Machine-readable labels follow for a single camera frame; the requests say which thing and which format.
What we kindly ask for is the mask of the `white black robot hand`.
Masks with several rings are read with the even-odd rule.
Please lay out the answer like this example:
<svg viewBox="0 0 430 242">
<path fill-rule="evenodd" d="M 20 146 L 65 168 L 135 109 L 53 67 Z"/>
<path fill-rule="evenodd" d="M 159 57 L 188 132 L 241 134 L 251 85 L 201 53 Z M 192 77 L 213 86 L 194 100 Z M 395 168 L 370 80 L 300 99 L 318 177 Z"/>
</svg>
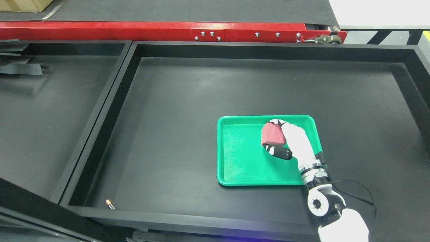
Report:
<svg viewBox="0 0 430 242">
<path fill-rule="evenodd" d="M 286 144 L 282 147 L 265 145 L 263 148 L 270 155 L 283 160 L 295 158 L 299 171 L 321 166 L 321 162 L 316 158 L 311 142 L 303 128 L 282 119 L 272 119 L 269 122 L 280 125 L 286 139 Z"/>
</svg>

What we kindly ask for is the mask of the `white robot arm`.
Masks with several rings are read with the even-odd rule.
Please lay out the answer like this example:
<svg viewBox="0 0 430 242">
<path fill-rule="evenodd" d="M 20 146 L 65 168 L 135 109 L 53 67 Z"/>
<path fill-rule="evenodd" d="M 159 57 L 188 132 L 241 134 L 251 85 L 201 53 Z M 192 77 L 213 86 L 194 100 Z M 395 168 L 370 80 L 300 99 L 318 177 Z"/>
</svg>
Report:
<svg viewBox="0 0 430 242">
<path fill-rule="evenodd" d="M 347 208 L 345 199 L 333 190 L 323 154 L 298 158 L 298 169 L 308 189 L 307 205 L 318 217 L 318 237 L 321 242 L 368 242 L 370 230 L 362 216 Z"/>
</svg>

